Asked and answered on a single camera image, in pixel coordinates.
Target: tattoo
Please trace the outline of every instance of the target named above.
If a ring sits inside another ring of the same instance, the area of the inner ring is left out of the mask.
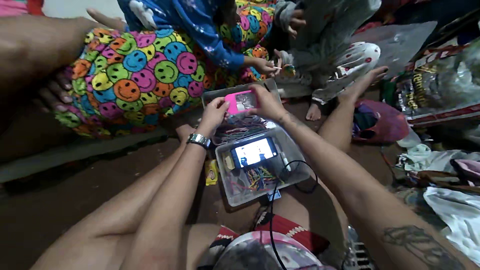
[[[282,117],[280,117],[280,119],[278,121],[280,122],[280,124],[285,125],[285,122],[288,119],[290,119],[292,122],[294,122],[297,125],[297,127],[307,126],[302,121],[300,121],[297,117],[295,117],[295,115],[291,114],[290,112],[287,112],[286,114],[284,114]]]
[[[431,270],[464,270],[465,266],[424,229],[410,225],[384,230],[382,241],[403,246]]]

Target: yellow snack packet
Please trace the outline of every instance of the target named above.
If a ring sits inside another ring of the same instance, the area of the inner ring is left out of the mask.
[[[216,160],[205,161],[205,185],[216,184],[218,181],[218,166]]]

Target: pink fabric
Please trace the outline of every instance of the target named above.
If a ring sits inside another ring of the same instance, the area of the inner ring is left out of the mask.
[[[480,179],[480,162],[474,160],[455,160],[466,176]]]
[[[18,16],[28,13],[27,5],[15,0],[0,0],[0,17]]]

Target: plastic bag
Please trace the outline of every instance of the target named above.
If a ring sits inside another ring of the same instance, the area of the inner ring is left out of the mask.
[[[352,43],[365,41],[380,47],[382,53],[376,66],[388,66],[388,79],[405,70],[436,25],[437,22],[426,22],[376,27],[352,36]]]

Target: person's hand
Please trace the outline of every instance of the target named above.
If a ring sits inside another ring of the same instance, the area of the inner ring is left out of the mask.
[[[87,9],[88,15],[92,17],[94,20],[99,22],[100,24],[105,25],[106,27],[117,29],[120,31],[124,31],[125,27],[127,27],[127,23],[121,20],[120,17],[110,18],[105,16],[103,13],[96,9],[88,8]]]
[[[258,73],[265,74],[265,75],[268,75],[276,71],[276,69],[273,68],[274,65],[271,62],[267,61],[266,59],[258,58],[258,57],[247,56],[247,59],[245,60],[244,65],[252,66],[258,71]]]
[[[216,98],[210,102],[204,110],[202,121],[198,125],[197,133],[210,138],[216,128],[222,123],[230,102],[225,102],[224,97]]]
[[[247,113],[248,115],[256,114],[274,121],[279,121],[283,115],[288,113],[282,103],[275,99],[272,93],[268,92],[263,86],[251,85],[248,89],[256,94],[257,101],[260,105],[259,108],[250,109]]]
[[[276,67],[282,68],[283,65],[283,58],[282,58],[282,53],[278,51],[277,49],[274,49],[273,52],[275,53],[275,56],[277,58],[276,61]],[[277,69],[273,75],[273,77],[280,75],[281,69]]]
[[[307,25],[307,21],[303,19],[303,10],[294,10],[288,25],[288,34],[293,38],[297,38],[297,31]]]
[[[40,88],[40,98],[33,99],[43,112],[66,111],[66,105],[72,103],[72,97],[67,93],[72,88],[70,80],[65,76],[64,71],[57,72],[50,78],[45,86]]]

